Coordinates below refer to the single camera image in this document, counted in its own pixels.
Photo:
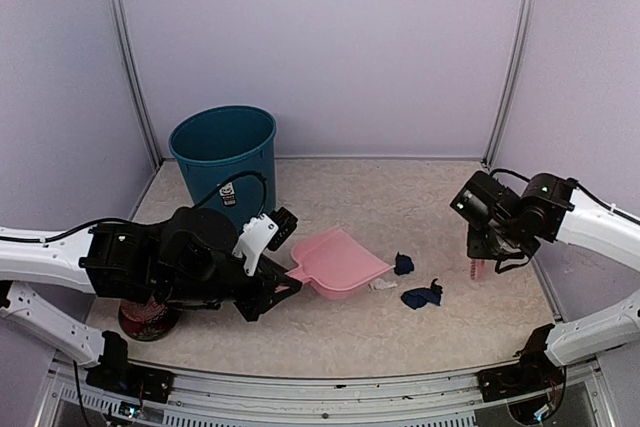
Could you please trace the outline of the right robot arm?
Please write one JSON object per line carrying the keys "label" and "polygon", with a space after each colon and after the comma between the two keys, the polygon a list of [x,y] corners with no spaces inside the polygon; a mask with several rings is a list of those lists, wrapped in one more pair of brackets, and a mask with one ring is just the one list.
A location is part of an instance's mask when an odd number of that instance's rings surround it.
{"label": "right robot arm", "polygon": [[[577,246],[639,268],[639,219],[607,204],[573,178],[540,173],[516,193],[479,170],[450,203],[468,224],[467,255],[498,274],[526,266],[542,242]],[[551,365],[563,367],[639,338],[639,295],[568,323],[536,329],[515,363],[514,385],[535,389]]]}

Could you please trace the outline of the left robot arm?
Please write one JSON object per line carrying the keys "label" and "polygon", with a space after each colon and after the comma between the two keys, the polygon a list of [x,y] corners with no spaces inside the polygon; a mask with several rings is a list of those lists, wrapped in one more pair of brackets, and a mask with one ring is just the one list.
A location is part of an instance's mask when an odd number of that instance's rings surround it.
{"label": "left robot arm", "polygon": [[183,310],[234,303],[253,322],[297,294],[300,281],[264,254],[293,233],[297,219],[282,208],[260,214],[242,230],[222,213],[180,207],[167,220],[140,224],[117,218],[66,232],[1,232],[1,315],[64,352],[79,366],[99,368],[121,392],[140,381],[117,333],[76,323],[38,300],[28,284],[61,286],[100,298]]}

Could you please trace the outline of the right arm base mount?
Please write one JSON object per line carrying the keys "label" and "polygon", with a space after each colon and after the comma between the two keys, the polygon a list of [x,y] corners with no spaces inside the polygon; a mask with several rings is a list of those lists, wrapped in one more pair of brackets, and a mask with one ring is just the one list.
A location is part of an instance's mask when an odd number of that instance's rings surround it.
{"label": "right arm base mount", "polygon": [[547,337],[553,324],[533,330],[515,363],[482,369],[476,374],[484,402],[492,402],[562,384],[565,369],[556,366],[545,354]]}

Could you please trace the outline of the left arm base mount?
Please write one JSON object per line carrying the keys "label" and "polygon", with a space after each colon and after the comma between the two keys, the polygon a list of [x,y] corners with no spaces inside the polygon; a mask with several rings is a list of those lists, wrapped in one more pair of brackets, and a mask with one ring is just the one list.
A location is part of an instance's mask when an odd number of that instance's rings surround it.
{"label": "left arm base mount", "polygon": [[98,364],[86,369],[86,384],[142,401],[166,404],[174,383],[168,370],[133,364],[128,344],[116,332],[101,333],[104,341]]}

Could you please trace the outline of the pink plastic dustpan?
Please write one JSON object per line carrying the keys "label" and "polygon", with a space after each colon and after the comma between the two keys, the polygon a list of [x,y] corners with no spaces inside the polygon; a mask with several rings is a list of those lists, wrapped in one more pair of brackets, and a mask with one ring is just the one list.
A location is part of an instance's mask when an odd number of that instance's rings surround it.
{"label": "pink plastic dustpan", "polygon": [[345,299],[392,269],[341,228],[298,242],[291,257],[296,267],[287,275],[329,300]]}

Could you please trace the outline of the pink plastic hand brush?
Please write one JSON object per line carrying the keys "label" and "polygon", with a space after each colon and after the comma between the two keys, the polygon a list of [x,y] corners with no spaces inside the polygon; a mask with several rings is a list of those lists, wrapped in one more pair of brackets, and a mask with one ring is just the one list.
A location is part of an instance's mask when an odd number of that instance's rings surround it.
{"label": "pink plastic hand brush", "polygon": [[479,281],[484,277],[486,261],[484,259],[470,260],[470,278],[473,281]]}

